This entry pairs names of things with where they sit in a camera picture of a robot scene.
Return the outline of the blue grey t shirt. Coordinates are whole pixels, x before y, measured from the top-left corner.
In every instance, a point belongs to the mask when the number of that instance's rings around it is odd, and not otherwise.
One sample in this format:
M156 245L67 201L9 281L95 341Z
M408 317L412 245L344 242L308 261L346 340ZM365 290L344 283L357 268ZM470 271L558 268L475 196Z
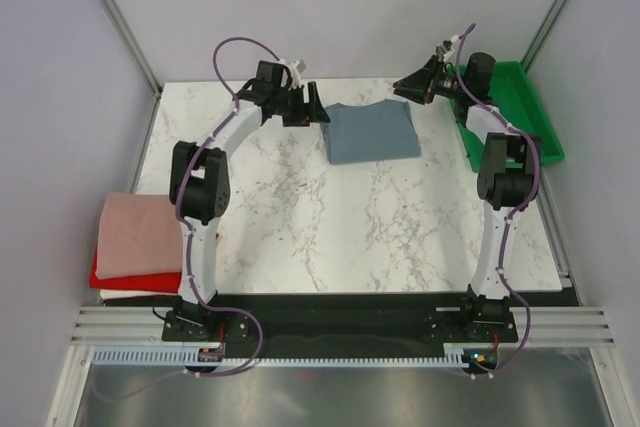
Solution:
M326 108L330 122L321 125L328 162L348 165L418 158L421 147L407 101L385 99Z

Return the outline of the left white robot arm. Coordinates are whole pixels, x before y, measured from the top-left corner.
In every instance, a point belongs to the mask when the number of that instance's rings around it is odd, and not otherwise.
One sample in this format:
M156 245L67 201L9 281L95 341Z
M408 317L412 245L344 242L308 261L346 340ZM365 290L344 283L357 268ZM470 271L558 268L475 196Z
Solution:
M229 161L241 144L272 117L285 127L328 123L315 82L302 81L305 64L261 61L209 132L179 141L172 152L169 199L183 239L178 300L166 314L162 339L203 342L219 329L221 309L211 305L216 281L217 234L231 200Z

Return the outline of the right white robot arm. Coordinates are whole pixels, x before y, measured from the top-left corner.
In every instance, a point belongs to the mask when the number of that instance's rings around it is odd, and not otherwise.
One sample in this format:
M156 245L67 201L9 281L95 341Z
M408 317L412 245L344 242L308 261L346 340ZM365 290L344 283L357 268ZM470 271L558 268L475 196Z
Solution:
M450 339L514 342L509 273L519 223L539 190L540 140L513 127L493 103L491 55L471 54L464 69L449 68L448 57L440 51L393 83L395 95L414 103L429 104L437 96L453 101L456 120L483 145L477 177L484 208L478 264L460 309L444 312L432 327L442 328Z

